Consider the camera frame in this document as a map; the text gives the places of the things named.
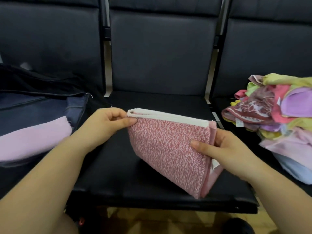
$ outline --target maroon patterned cloth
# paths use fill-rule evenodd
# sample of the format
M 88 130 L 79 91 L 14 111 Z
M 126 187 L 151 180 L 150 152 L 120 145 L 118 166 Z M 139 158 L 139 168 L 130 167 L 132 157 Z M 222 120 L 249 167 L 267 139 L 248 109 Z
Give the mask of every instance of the maroon patterned cloth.
M 212 159 L 190 146 L 195 139 L 214 144 L 216 122 L 208 127 L 138 118 L 129 129 L 135 153 L 152 168 L 198 199 L 205 197 L 223 168 L 212 169 Z
M 256 89 L 248 100 L 224 109 L 222 116 L 231 121 L 238 118 L 244 122 L 244 127 L 257 130 L 259 125 L 274 124 L 271 117 L 273 105 L 274 86 L 267 85 Z

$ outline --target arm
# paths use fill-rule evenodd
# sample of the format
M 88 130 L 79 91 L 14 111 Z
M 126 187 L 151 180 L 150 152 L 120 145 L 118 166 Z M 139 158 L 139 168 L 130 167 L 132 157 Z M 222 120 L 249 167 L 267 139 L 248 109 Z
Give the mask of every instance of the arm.
M 86 154 L 135 118 L 110 108 L 97 110 L 75 133 L 51 150 L 2 200 L 0 232 L 51 233 L 63 213 Z
M 218 129 L 215 146 L 199 141 L 191 145 L 249 182 L 281 233 L 311 233 L 312 197 L 256 157 L 233 133 Z

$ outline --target person's right hand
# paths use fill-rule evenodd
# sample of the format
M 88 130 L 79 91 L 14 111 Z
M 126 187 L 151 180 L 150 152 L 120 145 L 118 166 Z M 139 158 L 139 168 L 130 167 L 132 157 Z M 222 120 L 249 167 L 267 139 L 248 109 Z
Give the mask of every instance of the person's right hand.
M 217 129 L 215 146 L 195 140 L 191 141 L 191 146 L 245 181 L 269 167 L 230 131 Z

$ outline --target black chair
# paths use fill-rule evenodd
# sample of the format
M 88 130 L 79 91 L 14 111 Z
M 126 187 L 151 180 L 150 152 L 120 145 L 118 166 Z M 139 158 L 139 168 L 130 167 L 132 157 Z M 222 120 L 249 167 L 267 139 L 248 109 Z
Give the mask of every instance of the black chair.
M 98 0 L 0 0 L 0 54 L 40 73 L 72 71 L 105 93 Z M 0 198 L 39 161 L 0 167 Z
M 214 120 L 204 99 L 222 0 L 110 0 L 113 92 L 124 110 Z M 257 212 L 250 186 L 224 171 L 196 200 L 139 159 L 127 130 L 86 158 L 72 199 L 137 208 Z
M 210 101 L 219 114 L 245 89 L 251 74 L 312 75 L 312 0 L 232 0 L 225 41 L 219 53 Z M 305 185 L 282 169 L 260 138 L 222 122 L 271 167 L 312 196 Z

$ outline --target gray backrest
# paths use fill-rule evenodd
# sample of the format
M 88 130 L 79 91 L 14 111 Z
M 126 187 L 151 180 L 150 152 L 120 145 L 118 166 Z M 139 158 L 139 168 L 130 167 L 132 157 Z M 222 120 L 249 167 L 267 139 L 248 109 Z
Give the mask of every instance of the gray backrest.
M 251 74 L 312 75 L 312 0 L 232 0 L 212 97 L 233 96 Z
M 113 89 L 204 95 L 222 0 L 110 0 Z
M 72 71 L 105 92 L 98 0 L 0 0 L 0 54 L 41 73 Z

